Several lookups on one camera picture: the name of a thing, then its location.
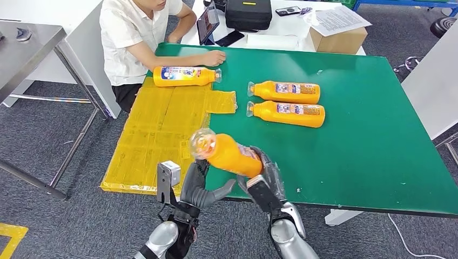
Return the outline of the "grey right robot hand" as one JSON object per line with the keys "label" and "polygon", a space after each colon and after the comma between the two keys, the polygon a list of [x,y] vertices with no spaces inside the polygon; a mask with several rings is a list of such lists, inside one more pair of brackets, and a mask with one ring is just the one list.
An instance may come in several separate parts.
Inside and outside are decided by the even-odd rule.
{"label": "grey right robot hand", "polygon": [[283,206],[284,203],[287,202],[287,199],[285,198],[285,187],[277,163],[273,162],[269,156],[260,148],[250,146],[249,149],[254,151],[258,158],[261,160],[261,175],[266,180],[272,193],[279,200],[281,206]]}

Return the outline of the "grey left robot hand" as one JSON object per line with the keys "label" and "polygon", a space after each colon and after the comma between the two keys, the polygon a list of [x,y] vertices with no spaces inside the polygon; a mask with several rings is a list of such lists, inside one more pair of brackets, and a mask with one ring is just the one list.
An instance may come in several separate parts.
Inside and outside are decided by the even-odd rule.
{"label": "grey left robot hand", "polygon": [[203,209],[223,199],[232,191],[236,183],[235,179],[229,179],[223,186],[215,190],[205,188],[209,167],[210,163],[205,159],[191,163],[184,178],[180,202]]}

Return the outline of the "person's right hand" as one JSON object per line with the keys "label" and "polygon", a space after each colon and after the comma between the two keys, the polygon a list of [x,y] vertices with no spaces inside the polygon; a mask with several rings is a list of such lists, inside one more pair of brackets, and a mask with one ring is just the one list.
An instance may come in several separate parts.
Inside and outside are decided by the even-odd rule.
{"label": "person's right hand", "polygon": [[202,64],[209,67],[221,65],[226,60],[226,54],[223,51],[213,50],[202,55]]}

